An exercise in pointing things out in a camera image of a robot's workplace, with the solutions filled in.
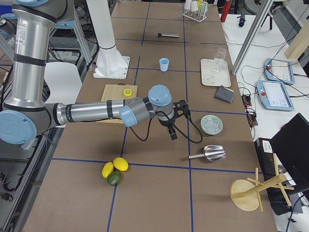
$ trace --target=metal scoop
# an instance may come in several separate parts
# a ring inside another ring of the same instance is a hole
[[[197,155],[189,155],[189,159],[197,157],[205,157],[210,162],[215,162],[226,157],[223,146],[219,145],[207,145],[204,147],[204,153]]]

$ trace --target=white table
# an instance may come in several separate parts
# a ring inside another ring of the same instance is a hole
[[[248,31],[254,21],[254,15],[246,15],[245,19],[246,22],[243,27],[239,27],[239,15],[229,14],[227,19],[224,23],[222,23],[223,29],[225,30],[225,37],[229,49],[229,53],[231,55],[232,62],[234,64],[237,55],[241,49],[241,45],[235,44],[243,44]],[[266,20],[263,27],[260,28],[258,31],[253,45],[251,46],[250,50],[241,66],[241,69],[237,73],[237,81],[239,82],[239,87],[246,87],[250,90],[251,93],[254,93],[254,87],[244,83],[242,79],[242,75],[240,71],[242,70],[242,74],[244,77],[245,82],[252,84],[253,86],[256,85],[258,80],[266,80],[265,74],[263,74],[263,69],[254,69],[249,66],[253,66],[256,68],[260,68],[264,66],[264,62],[266,58],[273,58],[277,51],[279,50],[280,46],[273,47],[273,48],[264,48],[258,47],[266,46],[271,47],[275,45],[279,45],[285,42],[285,38],[281,34],[279,28],[273,22],[273,29],[269,30],[269,19]],[[286,45],[277,55],[275,58],[288,60],[284,52],[288,48]],[[292,64],[297,63],[297,60],[290,60]],[[293,73],[306,75],[303,71],[300,64],[295,64],[292,66]],[[295,84],[293,87],[299,89],[305,94],[309,93],[309,79],[306,77],[299,77],[295,76]],[[301,95],[298,91],[294,90],[290,86],[286,86],[286,89],[290,96],[297,96]],[[283,126],[287,123],[292,117],[294,117],[297,113],[301,113],[307,120],[309,120],[309,98],[307,97],[300,97],[300,98],[291,98],[292,103],[294,105],[294,110],[291,112],[283,112],[283,111],[273,111],[273,110],[266,110],[264,106],[261,104],[259,97],[257,94],[251,95],[252,96],[252,108],[257,113],[257,122],[258,126],[255,128],[255,137],[254,140],[263,137],[263,138],[272,138]],[[303,214],[293,214],[293,219],[296,220],[296,223],[290,223],[289,231],[290,232],[299,232],[299,231],[308,231],[309,228],[309,207],[303,206]],[[286,226],[288,223],[288,218],[290,213],[286,213],[280,216],[274,214],[276,225],[278,231],[285,231]]]

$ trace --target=wooden cutting board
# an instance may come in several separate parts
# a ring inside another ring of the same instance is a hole
[[[132,95],[129,97],[126,97],[124,95],[124,90],[126,88],[129,88],[132,90]],[[123,99],[131,99],[136,97],[137,94],[137,86],[131,86],[127,84],[117,84],[117,85],[105,85],[103,95],[101,102],[106,102],[107,100],[123,100]],[[120,119],[109,119],[109,120],[103,120],[103,121],[97,121],[100,123],[122,123],[123,122]]]

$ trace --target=white tray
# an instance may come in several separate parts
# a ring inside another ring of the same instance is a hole
[[[231,80],[228,72],[227,62],[223,60],[218,73],[212,73],[211,69],[216,65],[213,59],[201,60],[202,84],[205,86],[224,86],[230,87]]]

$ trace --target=wine glass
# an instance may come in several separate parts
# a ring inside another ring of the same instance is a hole
[[[219,65],[225,59],[226,49],[219,47],[216,54],[214,55],[214,61],[216,62],[215,66],[211,69],[212,73],[218,73],[220,71]]]

